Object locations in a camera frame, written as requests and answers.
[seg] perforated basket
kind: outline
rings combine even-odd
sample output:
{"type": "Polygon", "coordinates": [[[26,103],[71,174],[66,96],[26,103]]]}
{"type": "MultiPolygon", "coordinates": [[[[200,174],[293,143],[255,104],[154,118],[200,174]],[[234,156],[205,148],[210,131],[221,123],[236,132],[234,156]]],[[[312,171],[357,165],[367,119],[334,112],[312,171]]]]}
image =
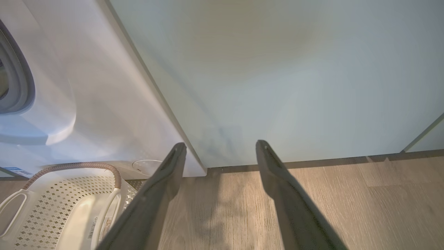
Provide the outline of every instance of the perforated basket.
{"type": "Polygon", "coordinates": [[[95,249],[136,190],[103,163],[49,167],[0,205],[0,249],[95,249]]]}

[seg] wooden floor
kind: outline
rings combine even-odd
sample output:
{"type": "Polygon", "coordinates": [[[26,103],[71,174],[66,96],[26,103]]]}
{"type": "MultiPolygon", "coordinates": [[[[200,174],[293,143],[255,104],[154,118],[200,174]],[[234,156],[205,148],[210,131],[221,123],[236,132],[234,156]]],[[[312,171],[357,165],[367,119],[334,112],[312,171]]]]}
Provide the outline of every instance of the wooden floor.
{"type": "MultiPolygon", "coordinates": [[[[444,156],[287,167],[349,249],[444,249],[444,156]]],[[[159,249],[283,249],[273,200],[256,169],[209,169],[206,177],[184,178],[168,208],[159,249]]],[[[0,181],[0,199],[21,185],[0,181]]]]}

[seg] white washing machine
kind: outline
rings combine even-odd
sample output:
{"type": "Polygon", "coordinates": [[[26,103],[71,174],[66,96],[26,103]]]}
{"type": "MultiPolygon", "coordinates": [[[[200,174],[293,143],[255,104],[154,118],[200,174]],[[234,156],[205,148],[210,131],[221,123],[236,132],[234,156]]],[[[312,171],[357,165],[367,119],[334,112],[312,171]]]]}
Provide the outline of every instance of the white washing machine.
{"type": "Polygon", "coordinates": [[[206,175],[103,0],[0,0],[0,20],[0,167],[100,161],[139,179],[185,141],[184,176],[206,175]]]}

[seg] blue and white sticker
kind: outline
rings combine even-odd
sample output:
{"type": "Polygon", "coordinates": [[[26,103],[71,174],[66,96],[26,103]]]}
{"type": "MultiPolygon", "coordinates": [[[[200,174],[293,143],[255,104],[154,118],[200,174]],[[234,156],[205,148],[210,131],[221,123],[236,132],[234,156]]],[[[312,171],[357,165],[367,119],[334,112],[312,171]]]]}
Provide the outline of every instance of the blue and white sticker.
{"type": "Polygon", "coordinates": [[[34,176],[33,173],[30,173],[28,171],[25,171],[25,170],[19,169],[19,168],[4,168],[4,169],[9,170],[9,171],[11,171],[13,173],[19,174],[21,176],[25,176],[27,178],[31,178],[31,177],[34,176]]]}

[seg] laundry basket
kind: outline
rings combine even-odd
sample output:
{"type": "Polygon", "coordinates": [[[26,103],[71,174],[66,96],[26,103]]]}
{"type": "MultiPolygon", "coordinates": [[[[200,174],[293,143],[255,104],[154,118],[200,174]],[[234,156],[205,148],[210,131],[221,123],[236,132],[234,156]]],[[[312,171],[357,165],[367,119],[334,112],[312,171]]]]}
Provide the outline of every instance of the laundry basket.
{"type": "Polygon", "coordinates": [[[103,163],[46,168],[0,205],[0,249],[90,250],[136,190],[103,163]]]}

